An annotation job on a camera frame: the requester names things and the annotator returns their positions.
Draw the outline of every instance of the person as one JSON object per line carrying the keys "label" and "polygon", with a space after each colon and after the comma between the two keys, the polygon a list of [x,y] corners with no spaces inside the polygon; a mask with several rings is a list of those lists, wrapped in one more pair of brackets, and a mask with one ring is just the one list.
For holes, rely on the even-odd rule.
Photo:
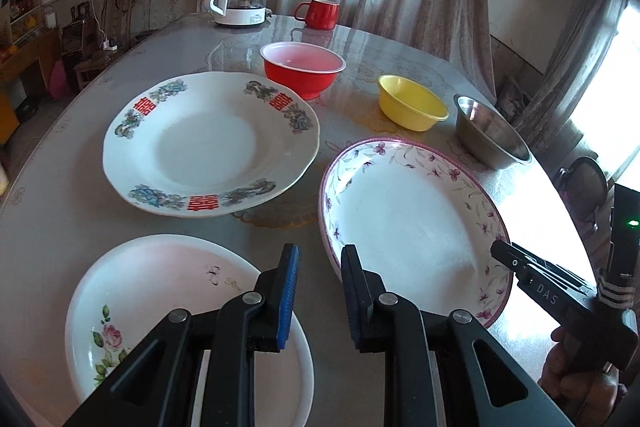
{"label": "person", "polygon": [[564,329],[551,333],[557,344],[546,356],[539,386],[552,398],[564,396],[583,402],[575,419],[576,427],[600,427],[611,415],[614,406],[625,394],[624,386],[618,385],[618,370],[613,365],[606,373],[575,373],[568,375],[567,359],[562,341]]}

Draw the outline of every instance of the white plate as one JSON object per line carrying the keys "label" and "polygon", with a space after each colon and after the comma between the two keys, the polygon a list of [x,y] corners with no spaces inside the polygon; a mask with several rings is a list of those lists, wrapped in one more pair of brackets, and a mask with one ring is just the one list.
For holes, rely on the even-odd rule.
{"label": "white plate", "polygon": [[490,247],[507,238],[484,190],[460,165],[429,147],[372,138],[351,145],[320,188],[322,240],[340,277],[340,253],[354,244],[362,267],[424,311],[466,309],[489,327],[513,275]]}
{"label": "white plate", "polygon": [[[140,237],[100,257],[82,277],[66,315],[66,361],[79,400],[168,312],[218,309],[252,289],[259,273],[226,248],[185,235]],[[255,356],[256,426],[302,427],[314,371],[296,316],[286,349]]]}
{"label": "white plate", "polygon": [[187,74],[135,97],[109,126],[102,167],[154,214],[223,216],[275,198],[318,153],[313,109],[249,73]]}

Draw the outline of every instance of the window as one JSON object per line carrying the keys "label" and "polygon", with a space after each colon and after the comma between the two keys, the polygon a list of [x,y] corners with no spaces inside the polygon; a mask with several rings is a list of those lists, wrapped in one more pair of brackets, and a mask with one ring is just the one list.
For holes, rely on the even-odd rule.
{"label": "window", "polygon": [[571,116],[612,175],[640,145],[640,11],[628,6],[618,34]]}

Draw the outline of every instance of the pink-rimmed plate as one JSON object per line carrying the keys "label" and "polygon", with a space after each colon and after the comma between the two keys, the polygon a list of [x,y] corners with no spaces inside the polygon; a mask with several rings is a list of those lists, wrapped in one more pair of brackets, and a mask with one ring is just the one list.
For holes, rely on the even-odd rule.
{"label": "pink-rimmed plate", "polygon": [[322,179],[322,241],[340,277],[340,252],[356,245],[362,267],[421,310],[466,309],[489,327],[513,274],[491,257],[508,241],[502,218],[465,169],[423,144],[377,137],[338,154]]}

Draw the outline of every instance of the red double happiness symbol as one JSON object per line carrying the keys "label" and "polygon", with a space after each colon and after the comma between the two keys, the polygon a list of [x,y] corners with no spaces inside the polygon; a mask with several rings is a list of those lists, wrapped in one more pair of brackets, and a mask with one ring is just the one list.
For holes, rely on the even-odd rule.
{"label": "red double happiness symbol", "polygon": [[187,210],[197,212],[199,210],[215,210],[218,204],[218,195],[210,194],[209,196],[192,196],[189,199]]}
{"label": "red double happiness symbol", "polygon": [[145,98],[140,98],[140,100],[138,100],[134,104],[133,108],[135,110],[140,111],[142,114],[146,116],[156,108],[156,104],[151,102],[151,100],[149,100],[147,97],[145,97]]}
{"label": "red double happiness symbol", "polygon": [[286,94],[284,94],[283,92],[281,92],[277,96],[274,96],[271,99],[271,102],[269,102],[269,105],[271,105],[271,107],[275,107],[277,110],[281,111],[285,107],[287,107],[287,105],[289,105],[292,101],[293,101],[293,99],[291,97],[289,97]]}

